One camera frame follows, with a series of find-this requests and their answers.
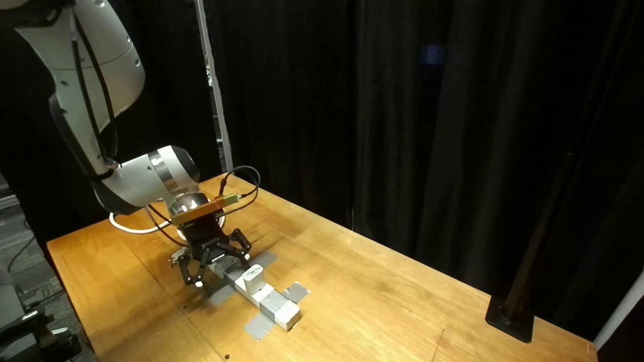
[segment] floor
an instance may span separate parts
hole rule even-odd
[[[22,303],[40,305],[44,314],[55,315],[49,328],[68,328],[83,340],[83,351],[74,362],[95,362],[76,314],[39,241],[24,221],[18,198],[0,174],[0,272],[2,283],[15,283]]]

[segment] black backdrop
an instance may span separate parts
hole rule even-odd
[[[217,173],[189,1],[113,4],[147,67],[145,94],[119,120],[123,158],[175,142],[204,177]],[[583,132],[535,308],[594,337],[644,261],[638,1],[208,6],[236,161],[258,164],[268,189],[487,292],[507,287]],[[39,101],[24,107],[47,76],[18,71],[39,65],[16,54],[0,54],[15,70],[2,71],[2,125],[15,128],[2,131],[0,166],[49,238],[104,212]]]

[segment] wooden tabletop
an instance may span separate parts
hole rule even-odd
[[[217,178],[201,189],[217,191]],[[232,191],[248,189],[240,178]],[[143,211],[119,217],[150,226]],[[524,344],[486,324],[490,296],[268,191],[230,215],[252,253],[271,250],[267,282],[308,287],[294,330],[255,337],[258,308],[221,305],[185,287],[162,233],[130,235],[107,221],[49,242],[60,279],[102,359],[597,359],[592,342],[535,319]]]

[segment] white cord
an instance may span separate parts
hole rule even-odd
[[[121,225],[121,223],[117,221],[117,212],[110,212],[110,223],[111,223],[113,226],[126,230],[126,233],[135,233],[135,235],[156,233],[156,230],[160,230],[160,229],[164,229],[164,226],[170,225],[170,221],[164,221],[164,223],[160,223],[160,226],[131,229],[131,226],[126,226],[126,225]]]

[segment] wooden table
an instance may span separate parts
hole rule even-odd
[[[217,178],[201,186],[214,195]],[[246,189],[234,178],[230,189]],[[145,212],[119,217],[150,226]],[[255,255],[271,250],[267,279],[310,290],[294,330],[262,340],[241,296],[205,303],[185,287],[164,235],[130,235],[107,221],[49,242],[55,265],[102,359],[597,359],[597,349],[545,319],[531,344],[486,324],[490,296],[268,191],[226,229]]]

